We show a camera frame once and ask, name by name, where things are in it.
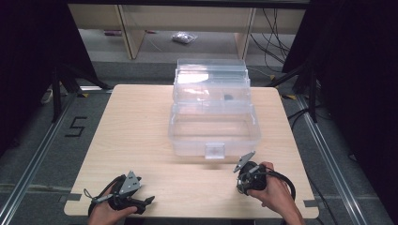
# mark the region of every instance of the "gray carpet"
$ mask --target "gray carpet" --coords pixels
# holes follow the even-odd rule
[[[176,64],[94,63],[94,67],[99,78],[110,85],[119,83],[173,84]],[[251,68],[249,72],[252,86],[264,86],[269,83],[270,77],[268,75],[270,74],[276,74],[277,77],[281,76],[280,73],[273,72],[265,67],[249,68]],[[79,81],[79,83],[91,85],[86,81]],[[294,79],[285,82],[279,86],[278,90],[283,95],[292,94],[293,83]],[[11,224],[85,224],[85,217],[68,217],[63,213],[65,196],[73,186],[109,96],[109,94],[90,94],[88,97],[74,99],[62,127]],[[296,100],[283,99],[282,102],[286,115],[299,111]],[[317,113],[320,115],[318,125],[321,127],[349,186],[355,196],[358,197],[365,217],[370,224],[392,224],[359,165],[347,157],[349,149],[333,121],[328,118],[328,112],[325,109],[319,109]],[[84,131],[80,137],[66,137],[68,134],[78,132],[76,129],[69,128],[76,116],[86,117],[86,119],[77,120],[75,124],[83,126]],[[51,119],[51,103],[38,108],[37,113],[32,116],[30,123],[19,137],[20,145],[9,149],[0,158],[0,183],[2,184],[0,203],[4,203],[10,193],[10,188],[6,187],[16,184],[22,176],[29,159],[44,137]],[[339,224],[353,224],[303,117],[295,124],[294,136],[306,170],[327,200],[330,210]],[[319,197],[319,193],[314,188],[313,190],[319,203],[319,218],[325,224],[334,224],[329,211]],[[174,224],[181,224],[181,221],[178,220]],[[188,224],[230,224],[229,220],[189,220],[185,222],[188,222]],[[256,221],[256,224],[280,224],[280,222],[279,219],[260,219]],[[307,219],[306,222],[308,224],[320,224],[315,219]],[[158,220],[148,220],[145,224],[165,223],[160,223]]]

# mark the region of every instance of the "transparent storage box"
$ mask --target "transparent storage box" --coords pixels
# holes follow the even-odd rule
[[[242,60],[178,60],[173,99],[169,138],[177,155],[241,156],[261,138]]]

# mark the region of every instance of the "plastic bag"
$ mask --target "plastic bag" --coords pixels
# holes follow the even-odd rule
[[[187,32],[177,32],[175,34],[173,34],[172,36],[172,40],[179,42],[179,43],[183,43],[183,44],[188,44],[194,40],[196,40],[198,38],[198,36],[191,34],[191,33],[187,33]]]

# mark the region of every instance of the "light wood tabletop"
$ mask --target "light wood tabletop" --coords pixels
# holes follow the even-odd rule
[[[261,203],[237,192],[239,156],[224,159],[181,157],[168,139],[173,104],[172,85],[117,85],[99,122],[71,194],[65,213],[86,216],[90,199],[117,176],[133,170],[142,187],[133,198],[155,196],[141,215],[145,218],[280,218]],[[252,161],[270,161],[275,171],[287,176],[297,191],[296,204],[305,218],[316,218],[308,178],[288,124],[278,91],[253,87],[252,102],[262,138]]]

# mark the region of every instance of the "hand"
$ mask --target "hand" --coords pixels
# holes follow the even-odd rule
[[[262,162],[273,170],[273,164]],[[263,207],[280,214],[287,224],[305,224],[302,215],[290,195],[287,184],[279,178],[267,175],[267,187],[264,190],[248,190],[248,194],[262,202]]]
[[[111,193],[112,187],[109,187],[103,196]],[[97,204],[91,212],[90,218],[88,219],[88,225],[114,225],[121,218],[125,218],[130,214],[137,211],[137,207],[132,206],[123,210],[116,211],[108,204],[108,201]]]

